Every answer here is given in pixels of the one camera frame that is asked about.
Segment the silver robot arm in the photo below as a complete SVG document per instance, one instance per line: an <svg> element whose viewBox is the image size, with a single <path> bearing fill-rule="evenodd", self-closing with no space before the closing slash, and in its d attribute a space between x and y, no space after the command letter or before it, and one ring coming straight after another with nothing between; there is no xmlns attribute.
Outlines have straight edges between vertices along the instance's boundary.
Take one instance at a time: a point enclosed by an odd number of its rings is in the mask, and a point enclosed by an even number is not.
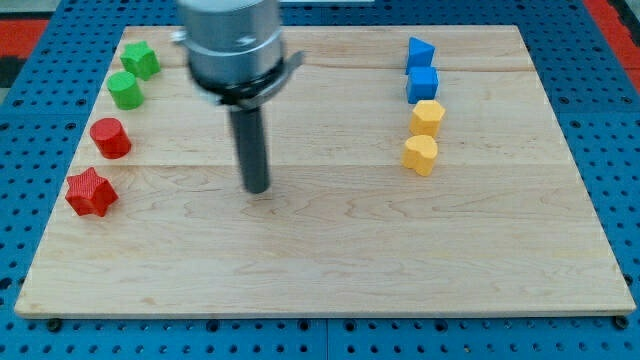
<svg viewBox="0 0 640 360"><path fill-rule="evenodd" d="M177 0L191 77L214 101L240 109L262 106L304 62L286 55L278 0Z"/></svg>

